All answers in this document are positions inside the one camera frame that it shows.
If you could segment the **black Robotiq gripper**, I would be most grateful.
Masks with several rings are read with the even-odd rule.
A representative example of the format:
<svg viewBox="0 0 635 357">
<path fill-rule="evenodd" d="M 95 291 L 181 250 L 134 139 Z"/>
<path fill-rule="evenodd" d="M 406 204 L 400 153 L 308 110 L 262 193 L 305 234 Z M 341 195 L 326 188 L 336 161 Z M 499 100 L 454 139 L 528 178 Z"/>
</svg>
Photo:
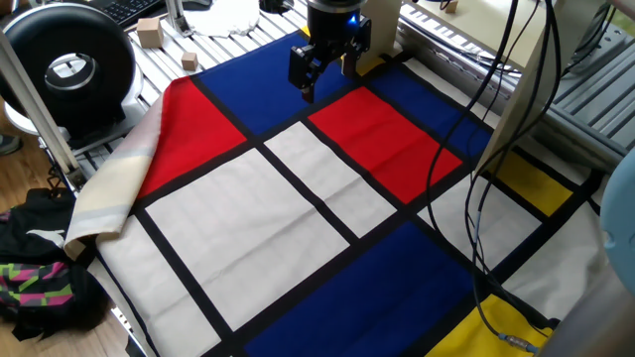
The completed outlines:
<svg viewBox="0 0 635 357">
<path fill-rule="evenodd" d="M 372 21 L 361 15 L 365 0 L 309 0 L 310 44 L 292 47 L 288 81 L 307 103 L 326 64 L 318 56 L 342 56 L 342 74 L 353 78 L 357 62 L 370 49 Z"/>
</svg>

